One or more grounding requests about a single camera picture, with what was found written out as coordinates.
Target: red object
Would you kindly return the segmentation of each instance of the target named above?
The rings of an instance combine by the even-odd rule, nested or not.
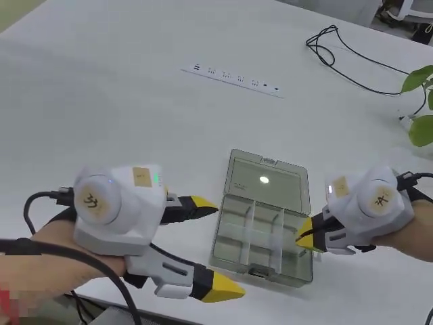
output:
[[[0,308],[9,318],[11,325],[19,325],[20,313],[16,301],[11,301],[9,291],[0,290]]]

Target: table surface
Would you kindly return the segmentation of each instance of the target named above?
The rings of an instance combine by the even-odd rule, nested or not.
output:
[[[326,173],[365,170],[409,148],[396,117],[422,101],[416,91],[364,91],[324,67],[304,42],[330,24],[400,69],[432,61],[430,47],[272,0],[47,1],[0,35],[0,236],[28,236],[26,198],[70,185],[83,165],[159,163],[172,191],[218,203],[233,148],[306,167],[320,211]],[[345,73],[400,89],[401,74],[343,50],[335,36],[323,42]],[[196,62],[265,79],[285,99],[181,71]],[[36,227],[59,210],[36,202]],[[154,242],[207,263],[216,220],[161,227]],[[244,298],[216,304],[161,299],[152,283],[129,288],[144,311],[209,325],[423,324],[433,304],[432,266],[387,248],[326,254],[314,272],[296,290],[244,278]],[[107,279],[77,293],[124,305]]]

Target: human hand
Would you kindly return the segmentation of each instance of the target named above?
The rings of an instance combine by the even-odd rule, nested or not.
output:
[[[388,246],[400,252],[433,262],[433,204],[427,200],[412,203],[415,216],[411,222],[397,232],[373,239],[373,244]]]
[[[126,272],[126,264],[123,257],[103,256],[103,255],[93,254],[88,250],[86,250],[85,248],[79,246],[77,243],[75,243],[73,239],[73,234],[74,234],[73,222],[66,221],[66,220],[58,220],[45,225],[35,235],[31,237],[31,240],[65,246],[68,248],[73,248],[78,251],[84,252],[88,255],[95,257],[96,259],[99,259],[101,262],[105,263],[114,272],[116,272],[118,276],[122,277],[124,275],[124,273]],[[85,272],[86,276],[89,279],[102,278],[105,276],[100,271],[94,269],[89,265],[85,265],[78,261],[77,263],[81,264],[81,266],[83,267],[83,272]]]

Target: white power strip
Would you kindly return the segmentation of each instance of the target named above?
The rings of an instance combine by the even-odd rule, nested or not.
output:
[[[284,98],[281,96],[281,89],[272,86],[266,82],[259,81],[258,79],[246,78],[241,74],[235,74],[225,70],[214,69],[210,66],[203,66],[201,64],[194,64],[182,71],[198,74],[206,78],[229,83],[230,85],[239,86],[246,89],[258,91],[259,93],[266,93],[267,95]]]

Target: white chair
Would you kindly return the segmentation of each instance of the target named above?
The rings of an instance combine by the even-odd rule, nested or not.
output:
[[[391,7],[387,13],[395,20],[433,22],[433,0],[404,0],[400,7]]]

